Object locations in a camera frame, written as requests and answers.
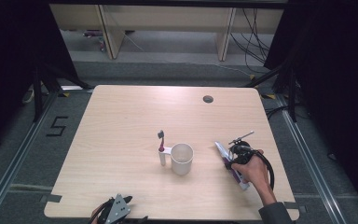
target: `sleeve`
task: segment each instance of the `sleeve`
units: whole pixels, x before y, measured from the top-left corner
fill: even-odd
[[[293,221],[289,217],[286,208],[283,203],[272,203],[269,204],[260,210],[258,213],[263,219],[264,224],[292,224]]]

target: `gray floor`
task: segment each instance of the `gray floor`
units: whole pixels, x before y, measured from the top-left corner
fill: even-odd
[[[262,64],[257,60],[249,56],[245,57],[233,42],[229,45],[227,59],[219,62],[213,34],[137,31],[128,34],[118,58],[111,61],[106,52],[100,50],[100,40],[97,37],[86,38],[82,36],[82,32],[64,31],[62,36],[80,78],[91,85],[237,87],[248,83],[250,75],[260,76],[268,71],[260,67]],[[260,37],[269,45],[273,36],[262,35]],[[252,48],[252,50],[257,52],[258,48]],[[245,64],[257,72],[250,70],[244,66]],[[176,72],[176,77],[170,77],[173,71]],[[65,80],[61,82],[62,85],[71,85]],[[273,80],[269,80],[261,84],[258,87],[260,93],[270,93],[272,83]],[[48,195],[54,186],[90,95],[91,93],[70,93],[67,97],[58,97],[55,100],[2,201],[0,223],[87,223],[85,218],[51,219],[45,217],[43,210],[46,203],[43,202],[42,197]],[[273,99],[262,99],[262,103],[266,109],[278,106],[278,101]],[[32,125],[33,113],[32,104],[24,105],[1,136],[0,180]],[[329,151],[328,146],[319,135],[307,110],[304,107],[297,107],[296,113],[297,125],[347,223],[358,223],[356,190],[339,163],[326,156]],[[47,134],[57,131],[50,128],[57,116],[68,117],[68,119],[60,120],[60,124],[66,126],[65,132],[61,137],[48,137]],[[300,219],[296,223],[334,223],[310,176],[294,137],[286,125],[282,112],[273,115],[269,124],[301,211]]]

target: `white mug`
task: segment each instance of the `white mug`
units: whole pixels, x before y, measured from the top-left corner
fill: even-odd
[[[186,175],[190,172],[191,162],[193,161],[194,150],[185,143],[179,143],[173,147],[165,147],[164,151],[159,151],[161,165],[165,165],[165,155],[171,155],[171,167],[177,175]]]

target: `metal bar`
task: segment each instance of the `metal bar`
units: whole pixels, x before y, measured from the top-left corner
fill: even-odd
[[[157,6],[157,7],[245,7],[245,8],[305,8],[314,7],[312,1],[288,2],[280,0],[48,0],[49,4]]]
[[[17,172],[20,170],[23,161],[28,155],[29,148],[36,139],[37,133],[39,132],[40,127],[43,124],[43,121],[45,120],[45,117],[57,96],[57,92],[49,94],[48,99],[45,102],[45,110],[41,114],[40,118],[32,124],[30,130],[28,131],[19,149],[17,150],[16,155],[14,156],[13,160],[11,161],[10,165],[7,167],[7,170],[2,176],[0,180],[0,205],[4,200],[11,183],[16,177]]]
[[[282,66],[279,65],[278,67],[276,67],[276,68],[272,69],[271,71],[267,72],[266,74],[264,74],[262,77],[259,77],[257,80],[252,81],[251,83],[246,84],[243,87],[253,88],[253,87],[257,86],[258,84],[261,84],[264,81],[266,81],[272,77],[275,77],[278,73],[281,72],[281,70],[282,70]]]
[[[281,94],[277,95],[277,99],[280,106],[286,105],[286,102],[284,101],[284,98]],[[334,197],[331,189],[328,187],[328,184],[325,181],[318,164],[313,158],[310,149],[308,148],[308,145],[301,134],[301,131],[298,129],[297,124],[292,122],[292,119],[290,118],[290,115],[287,111],[283,111],[282,113],[286,124],[289,127],[290,132],[292,133],[292,136],[295,138],[301,156],[307,165],[307,168],[310,172],[310,177],[312,178],[316,189],[321,195],[321,199],[324,202],[324,206],[326,207],[328,215],[332,219],[333,223],[347,223],[336,198]]]
[[[73,93],[93,93],[94,89],[83,89],[79,86],[62,86],[62,92],[61,93],[67,93],[67,92],[73,92]]]

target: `hand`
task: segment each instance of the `hand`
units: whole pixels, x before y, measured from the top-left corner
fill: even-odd
[[[267,166],[258,156],[254,155],[250,161],[244,165],[233,163],[231,168],[244,176],[243,182],[253,183],[264,205],[277,202],[272,188],[269,185]]]

